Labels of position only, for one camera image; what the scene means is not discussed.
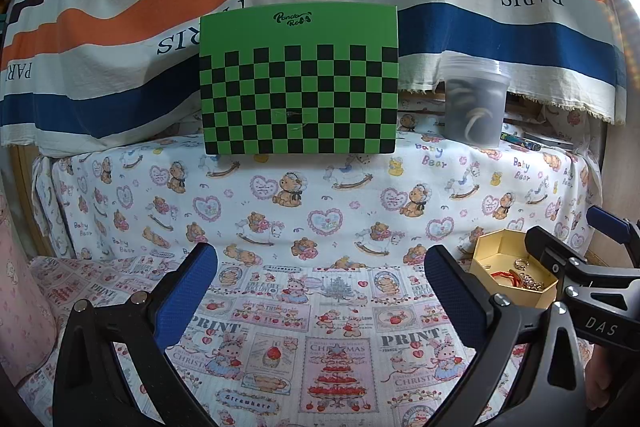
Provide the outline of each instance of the green and black checkered pattern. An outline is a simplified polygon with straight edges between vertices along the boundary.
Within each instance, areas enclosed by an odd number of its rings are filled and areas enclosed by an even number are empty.
[[[207,154],[394,152],[398,48],[316,44],[252,52],[200,57]]]

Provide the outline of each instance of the plastic lid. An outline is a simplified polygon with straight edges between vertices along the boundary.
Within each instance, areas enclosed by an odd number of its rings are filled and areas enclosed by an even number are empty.
[[[436,68],[438,80],[452,78],[482,78],[509,85],[511,77],[492,58],[470,57],[455,52],[444,52]]]

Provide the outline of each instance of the metal screw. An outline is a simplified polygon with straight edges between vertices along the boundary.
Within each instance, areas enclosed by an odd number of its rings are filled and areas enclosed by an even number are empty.
[[[146,301],[146,298],[149,296],[149,294],[145,291],[140,290],[139,292],[135,292],[130,300],[131,302],[133,302],[133,304],[142,304]]]
[[[511,304],[511,301],[507,297],[507,295],[503,295],[501,293],[497,293],[494,295],[494,302],[498,304],[498,306],[508,306]]]
[[[558,313],[561,315],[564,315],[567,312],[566,306],[560,301],[554,302],[554,306],[558,308]]]
[[[74,304],[74,310],[77,312],[83,312],[88,305],[89,301],[87,299],[80,299],[79,301],[76,301],[76,304]]]

